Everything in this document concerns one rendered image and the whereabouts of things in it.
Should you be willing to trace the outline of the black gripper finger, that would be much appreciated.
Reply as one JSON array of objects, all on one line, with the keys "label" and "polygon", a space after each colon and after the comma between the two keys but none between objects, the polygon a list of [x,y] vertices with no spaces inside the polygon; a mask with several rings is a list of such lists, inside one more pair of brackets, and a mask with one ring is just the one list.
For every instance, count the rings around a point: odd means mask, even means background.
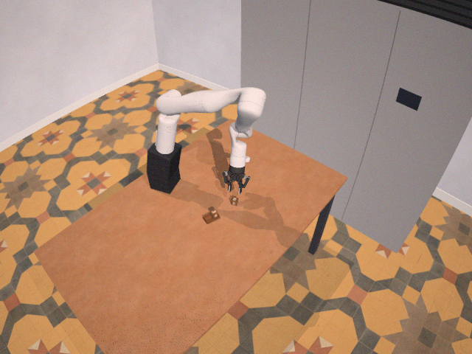
[{"label": "black gripper finger", "polygon": [[228,184],[228,191],[231,192],[231,190],[232,190],[232,179],[234,177],[234,174],[231,175],[229,180],[228,180],[228,177],[227,177],[228,171],[224,170],[222,174],[223,174],[224,183]]},{"label": "black gripper finger", "polygon": [[243,180],[242,180],[242,179],[240,180],[240,177],[237,176],[237,183],[238,183],[238,185],[239,185],[239,188],[238,188],[238,195],[241,194],[242,188],[245,188],[246,185],[248,184],[247,181],[249,181],[250,176],[244,176],[244,178],[245,178],[245,183],[243,184]]}]

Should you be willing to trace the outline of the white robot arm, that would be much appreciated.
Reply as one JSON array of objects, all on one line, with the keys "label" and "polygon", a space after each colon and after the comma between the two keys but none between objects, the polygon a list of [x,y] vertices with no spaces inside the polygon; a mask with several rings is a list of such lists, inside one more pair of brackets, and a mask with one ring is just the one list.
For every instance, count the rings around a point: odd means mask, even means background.
[{"label": "white robot arm", "polygon": [[252,87],[195,91],[183,96],[175,89],[169,90],[156,101],[156,108],[161,112],[156,131],[156,149],[162,154],[173,152],[181,113],[215,113],[238,102],[237,119],[229,126],[232,141],[229,164],[244,167],[246,162],[250,162],[250,157],[246,156],[246,143],[237,138],[249,138],[252,135],[251,124],[260,118],[265,101],[266,93]]}]

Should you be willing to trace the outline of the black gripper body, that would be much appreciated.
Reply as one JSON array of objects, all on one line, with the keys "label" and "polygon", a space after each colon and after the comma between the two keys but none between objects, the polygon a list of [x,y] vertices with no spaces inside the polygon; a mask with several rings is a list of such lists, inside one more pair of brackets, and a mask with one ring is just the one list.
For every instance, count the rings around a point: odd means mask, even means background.
[{"label": "black gripper body", "polygon": [[[234,172],[234,173],[232,173]],[[244,167],[233,167],[231,165],[229,165],[229,171],[228,171],[228,174],[229,174],[229,177],[231,177],[232,174],[234,174],[234,177],[233,177],[233,181],[237,181],[237,176],[240,177],[240,180],[244,178],[244,175],[245,175],[245,166]]]}]

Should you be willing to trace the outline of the brown rectangular tray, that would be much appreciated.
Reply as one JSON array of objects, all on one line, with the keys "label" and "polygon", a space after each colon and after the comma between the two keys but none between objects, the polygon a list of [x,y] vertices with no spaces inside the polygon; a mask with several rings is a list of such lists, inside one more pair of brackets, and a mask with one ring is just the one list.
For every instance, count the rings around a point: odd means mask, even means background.
[{"label": "brown rectangular tray", "polygon": [[[206,218],[206,219],[205,219]],[[209,214],[203,216],[203,219],[205,220],[206,224],[211,223],[213,221],[216,221],[217,219],[221,218],[220,215],[218,214],[218,217],[212,218],[212,216]],[[210,220],[211,219],[211,220]]]}]

